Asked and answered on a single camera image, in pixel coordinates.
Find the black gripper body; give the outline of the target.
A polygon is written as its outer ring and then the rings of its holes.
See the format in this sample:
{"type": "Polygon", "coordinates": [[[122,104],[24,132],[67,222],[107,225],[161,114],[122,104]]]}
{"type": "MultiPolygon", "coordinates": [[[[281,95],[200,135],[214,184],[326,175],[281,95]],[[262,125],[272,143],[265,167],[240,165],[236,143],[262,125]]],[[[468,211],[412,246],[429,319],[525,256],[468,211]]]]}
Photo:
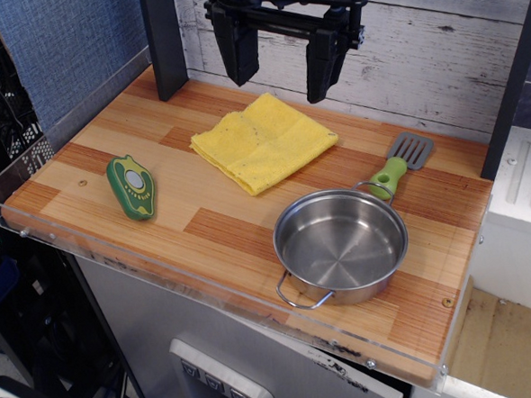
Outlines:
{"type": "Polygon", "coordinates": [[[368,0],[207,0],[205,17],[219,42],[235,44],[242,28],[309,40],[320,30],[334,32],[346,50],[364,42],[362,8],[368,0]]]}

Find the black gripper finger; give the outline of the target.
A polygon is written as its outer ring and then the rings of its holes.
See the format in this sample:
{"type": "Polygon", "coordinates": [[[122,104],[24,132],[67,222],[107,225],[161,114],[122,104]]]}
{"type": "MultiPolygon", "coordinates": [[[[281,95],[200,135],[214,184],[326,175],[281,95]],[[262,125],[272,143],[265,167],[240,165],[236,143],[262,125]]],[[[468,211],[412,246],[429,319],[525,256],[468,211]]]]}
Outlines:
{"type": "Polygon", "coordinates": [[[259,69],[257,30],[240,12],[212,11],[213,31],[227,75],[242,86],[259,69]]]}
{"type": "Polygon", "coordinates": [[[319,29],[311,35],[308,43],[307,100],[315,104],[325,99],[329,88],[337,83],[349,41],[342,30],[319,29]]]}

